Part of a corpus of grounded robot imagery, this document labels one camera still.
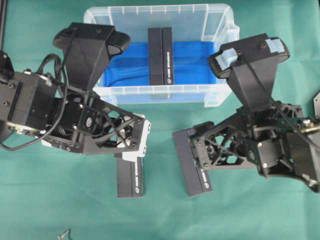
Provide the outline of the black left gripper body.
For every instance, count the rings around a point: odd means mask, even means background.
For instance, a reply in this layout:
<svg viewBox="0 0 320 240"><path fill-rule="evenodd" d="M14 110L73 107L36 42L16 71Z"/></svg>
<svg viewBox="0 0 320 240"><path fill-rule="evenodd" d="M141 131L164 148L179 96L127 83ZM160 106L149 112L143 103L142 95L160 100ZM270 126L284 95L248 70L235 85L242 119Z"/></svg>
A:
<svg viewBox="0 0 320 240"><path fill-rule="evenodd" d="M138 159L146 154L150 129L144 115L112 105L94 91L69 87L62 118L41 143L77 154Z"/></svg>

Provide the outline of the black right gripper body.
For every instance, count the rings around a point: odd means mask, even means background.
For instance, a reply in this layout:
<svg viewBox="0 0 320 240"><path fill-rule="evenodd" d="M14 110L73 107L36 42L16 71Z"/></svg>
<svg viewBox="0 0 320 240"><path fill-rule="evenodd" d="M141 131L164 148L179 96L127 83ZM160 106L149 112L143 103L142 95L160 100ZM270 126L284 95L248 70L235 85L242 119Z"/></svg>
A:
<svg viewBox="0 0 320 240"><path fill-rule="evenodd" d="M304 116L299 105L281 104L261 108L241 107L219 124L195 125L188 137L195 166L205 170L243 168L253 165L265 177L302 180L294 156L296 132L286 119Z"/></svg>

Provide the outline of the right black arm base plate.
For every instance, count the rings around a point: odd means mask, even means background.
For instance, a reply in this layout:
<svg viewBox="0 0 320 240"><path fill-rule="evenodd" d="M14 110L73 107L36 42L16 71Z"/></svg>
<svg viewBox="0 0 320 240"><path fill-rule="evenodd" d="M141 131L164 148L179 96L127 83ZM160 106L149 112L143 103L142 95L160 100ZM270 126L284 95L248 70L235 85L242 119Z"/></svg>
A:
<svg viewBox="0 0 320 240"><path fill-rule="evenodd" d="M313 110L316 119L320 118L320 92L313 98Z"/></svg>

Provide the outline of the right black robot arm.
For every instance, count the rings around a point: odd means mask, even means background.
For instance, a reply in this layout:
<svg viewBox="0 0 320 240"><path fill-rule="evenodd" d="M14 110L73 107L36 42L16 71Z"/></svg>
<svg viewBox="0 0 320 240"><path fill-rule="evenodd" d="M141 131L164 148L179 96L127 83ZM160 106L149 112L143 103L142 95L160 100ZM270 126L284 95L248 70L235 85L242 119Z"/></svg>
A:
<svg viewBox="0 0 320 240"><path fill-rule="evenodd" d="M204 170L256 168L260 176L285 177L320 191L320 124L300 105L250 111L241 107L219 124L195 125L188 137L196 167Z"/></svg>

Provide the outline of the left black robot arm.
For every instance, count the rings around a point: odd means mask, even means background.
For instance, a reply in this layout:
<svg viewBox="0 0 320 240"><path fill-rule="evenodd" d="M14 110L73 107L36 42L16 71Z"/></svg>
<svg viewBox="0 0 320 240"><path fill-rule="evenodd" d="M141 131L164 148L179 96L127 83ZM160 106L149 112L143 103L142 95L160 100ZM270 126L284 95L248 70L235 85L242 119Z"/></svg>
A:
<svg viewBox="0 0 320 240"><path fill-rule="evenodd" d="M143 158L151 123L143 115L116 107L93 90L66 84L61 59L52 53L37 71L14 70L9 56L0 54L0 141L7 151L12 133L31 137L31 144L84 155L113 154L125 161Z"/></svg>

